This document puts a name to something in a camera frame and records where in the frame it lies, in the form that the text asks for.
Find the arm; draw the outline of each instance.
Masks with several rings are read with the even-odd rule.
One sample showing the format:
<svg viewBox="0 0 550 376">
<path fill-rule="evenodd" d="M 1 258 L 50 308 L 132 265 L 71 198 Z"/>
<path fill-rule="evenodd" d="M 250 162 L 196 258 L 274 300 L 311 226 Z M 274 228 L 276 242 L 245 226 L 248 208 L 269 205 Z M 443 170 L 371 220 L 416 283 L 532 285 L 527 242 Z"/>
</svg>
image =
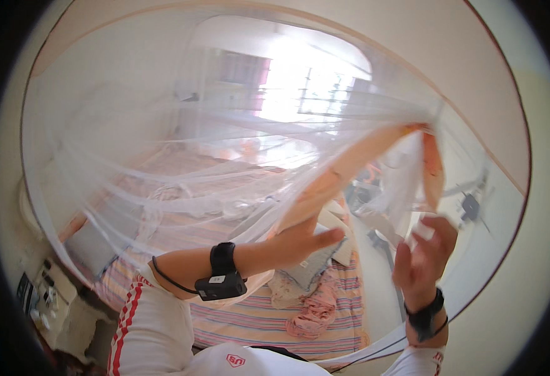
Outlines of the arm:
<svg viewBox="0 0 550 376">
<path fill-rule="evenodd" d="M 406 243 L 397 247 L 392 281 L 402 290 L 409 312 L 417 312 L 428 306 L 436 297 L 436 282 L 442 277 L 446 263 L 457 242 L 457 230 L 442 217 L 425 217 L 421 222 L 434 229 L 434 235 L 427 241 L 413 233 L 417 247 L 411 252 Z M 446 310 L 442 308 L 434 317 L 434 326 L 444 325 Z M 406 334 L 409 347 L 384 373 L 385 376 L 438 375 L 442 363 L 441 349 L 448 341 L 448 326 L 437 335 L 424 341 L 417 340 L 417 332 L 406 320 Z"/>
<path fill-rule="evenodd" d="M 242 278 L 271 269 L 299 264 L 310 253 L 342 240 L 344 231 L 333 229 L 313 236 L 317 217 L 314 216 L 296 226 L 282 231 L 272 239 L 254 244 L 236 245 L 234 264 Z M 160 271 L 180 285 L 193 289 L 196 280 L 210 277 L 210 248 L 196 248 L 165 253 L 157 257 Z M 174 296 L 185 300 L 196 295 L 185 292 L 170 284 L 158 274 L 152 263 L 148 263 L 156 281 Z"/>
<path fill-rule="evenodd" d="M 402 290 L 404 302 L 409 312 L 417 312 L 428 306 L 436 297 L 436 282 L 442 277 L 446 263 L 457 243 L 457 230 L 444 217 L 425 217 L 421 220 L 427 227 L 434 229 L 434 235 L 428 241 L 412 233 L 417 241 L 413 253 L 406 243 L 398 245 L 392 279 Z M 434 317 L 434 326 L 440 328 L 446 320 L 443 308 Z M 406 322 L 408 344 L 416 348 L 439 348 L 448 341 L 448 326 L 433 338 L 419 342 L 417 333 Z"/>
</svg>

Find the pillow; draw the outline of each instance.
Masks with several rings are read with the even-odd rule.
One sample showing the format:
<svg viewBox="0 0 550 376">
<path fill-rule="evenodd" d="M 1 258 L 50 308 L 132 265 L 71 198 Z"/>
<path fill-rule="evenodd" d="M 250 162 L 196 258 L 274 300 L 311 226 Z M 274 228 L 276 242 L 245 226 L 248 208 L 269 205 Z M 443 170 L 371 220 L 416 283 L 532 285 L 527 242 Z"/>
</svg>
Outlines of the pillow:
<svg viewBox="0 0 550 376">
<path fill-rule="evenodd" d="M 287 275 L 276 271 L 271 281 L 267 283 L 271 289 L 271 305 L 275 309 L 301 306 L 304 299 L 311 296 L 319 286 L 319 280 L 311 283 L 308 291 L 304 291 Z"/>
<path fill-rule="evenodd" d="M 331 212 L 325 210 L 325 208 L 319 214 L 318 221 L 319 224 L 324 225 L 328 229 L 339 227 L 344 230 L 344 233 L 346 234 L 348 240 L 346 240 L 339 247 L 338 251 L 333 254 L 333 259 L 343 266 L 349 267 L 350 259 L 352 258 L 352 252 L 354 249 L 357 249 L 352 230 L 350 230 L 346 223 L 342 222 L 342 220 L 340 220 L 336 215 L 333 215 Z"/>
<path fill-rule="evenodd" d="M 130 246 L 131 240 L 136 237 L 141 213 L 140 206 L 112 197 L 106 200 L 97 215 L 113 229 L 99 220 L 98 229 L 92 221 L 87 220 L 80 230 L 64 242 L 70 255 L 89 270 L 91 275 L 87 278 L 94 281 L 100 279 L 106 268 Z"/>
<path fill-rule="evenodd" d="M 317 224 L 315 235 L 327 230 L 327 227 L 324 225 Z M 296 282 L 302 290 L 308 292 L 310 290 L 310 285 L 318 280 L 319 276 L 327 267 L 327 262 L 340 246 L 344 244 L 346 239 L 347 237 L 344 237 L 342 241 L 337 244 L 315 251 L 300 264 L 291 268 L 281 269 L 280 272 Z"/>
<path fill-rule="evenodd" d="M 323 205 L 323 209 L 325 209 L 326 211 L 330 212 L 331 214 L 335 215 L 340 219 L 347 214 L 346 210 L 344 210 L 344 208 L 334 200 L 329 200 L 328 203 Z"/>
</svg>

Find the pink blanket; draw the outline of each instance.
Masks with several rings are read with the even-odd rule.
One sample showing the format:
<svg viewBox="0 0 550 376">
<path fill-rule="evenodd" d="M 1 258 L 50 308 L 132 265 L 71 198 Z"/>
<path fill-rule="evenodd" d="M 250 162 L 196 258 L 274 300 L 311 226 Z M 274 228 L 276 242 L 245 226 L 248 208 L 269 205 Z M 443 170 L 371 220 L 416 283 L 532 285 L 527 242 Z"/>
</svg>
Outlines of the pink blanket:
<svg viewBox="0 0 550 376">
<path fill-rule="evenodd" d="M 304 301 L 302 311 L 285 323 L 288 334 L 316 339 L 326 331 L 327 326 L 336 320 L 338 282 L 336 273 L 327 268 L 316 291 Z"/>
</svg>

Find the bed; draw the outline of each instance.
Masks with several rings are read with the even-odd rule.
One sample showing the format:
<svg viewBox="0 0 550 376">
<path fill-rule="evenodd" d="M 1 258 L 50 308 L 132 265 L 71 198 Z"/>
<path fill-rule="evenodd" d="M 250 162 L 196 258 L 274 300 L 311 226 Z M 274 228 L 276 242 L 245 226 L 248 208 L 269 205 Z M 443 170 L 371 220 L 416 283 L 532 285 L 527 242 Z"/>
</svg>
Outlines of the bed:
<svg viewBox="0 0 550 376">
<path fill-rule="evenodd" d="M 164 173 L 173 169 L 174 166 L 193 165 L 196 169 L 198 167 L 210 168 L 224 162 L 226 162 L 225 159 L 166 146 L 146 158 L 138 169 L 151 173 Z M 228 184 L 229 188 L 234 189 L 240 185 L 251 184 L 259 177 L 275 176 L 284 171 L 279 168 L 259 167 L 246 162 L 238 163 L 245 163 L 250 173 L 235 179 L 221 181 L 220 188 L 223 187 L 223 184 L 225 186 Z M 141 195 L 150 194 L 159 187 L 159 184 L 148 184 L 146 180 L 138 180 L 133 177 L 122 178 L 118 180 L 117 185 Z M 344 210 L 348 210 L 341 195 L 336 200 Z M 84 222 L 81 215 L 78 215 L 71 222 L 68 229 L 61 234 L 63 241 L 68 242 L 68 237 L 81 228 L 81 221 Z M 172 234 L 169 234 L 168 237 L 161 231 L 156 231 L 150 237 L 149 243 L 165 250 L 213 245 L 220 241 L 226 241 L 231 231 L 241 222 L 240 220 L 217 219 L 207 221 L 202 226 L 196 226 L 193 231 L 189 231 L 184 227 L 185 223 L 189 221 L 190 218 L 184 214 L 166 214 L 162 218 L 162 223 L 171 224 L 175 226 L 173 227 L 175 229 L 179 228 L 176 226 L 183 226 L 181 228 L 184 230 L 177 233 L 176 244 L 174 244 Z M 90 275 L 92 279 L 93 275 L 89 272 L 86 273 L 88 267 L 85 263 L 79 260 L 75 254 L 69 253 L 69 255 L 79 270 L 85 275 Z M 150 254 L 128 246 L 110 262 L 101 276 L 96 278 L 91 289 L 109 307 L 120 311 L 125 303 L 136 269 L 150 259 Z M 274 345 L 285 347 L 309 360 L 342 356 L 366 347 L 369 345 L 369 337 L 365 328 L 366 320 L 363 320 L 363 286 L 361 263 L 357 250 L 352 250 L 351 262 L 348 267 L 333 261 L 330 268 L 339 278 L 339 288 L 336 291 L 335 320 L 329 325 L 327 331 L 317 339 L 309 340 L 286 333 L 286 321 L 297 315 L 302 307 L 273 308 L 270 300 L 271 290 L 264 285 L 242 302 L 222 309 L 213 309 L 192 303 L 196 346 L 205 348 L 226 341 L 241 345 Z"/>
</svg>

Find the shirt logo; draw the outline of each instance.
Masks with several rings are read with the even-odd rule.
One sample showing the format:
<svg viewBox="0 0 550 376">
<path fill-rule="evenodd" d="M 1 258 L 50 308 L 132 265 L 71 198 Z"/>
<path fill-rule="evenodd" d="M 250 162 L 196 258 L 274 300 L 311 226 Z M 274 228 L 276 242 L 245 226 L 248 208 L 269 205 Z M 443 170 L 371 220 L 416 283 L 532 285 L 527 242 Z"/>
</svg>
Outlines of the shirt logo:
<svg viewBox="0 0 550 376">
<path fill-rule="evenodd" d="M 243 366 L 246 363 L 246 359 L 233 354 L 227 354 L 227 362 L 233 368 Z"/>
</svg>

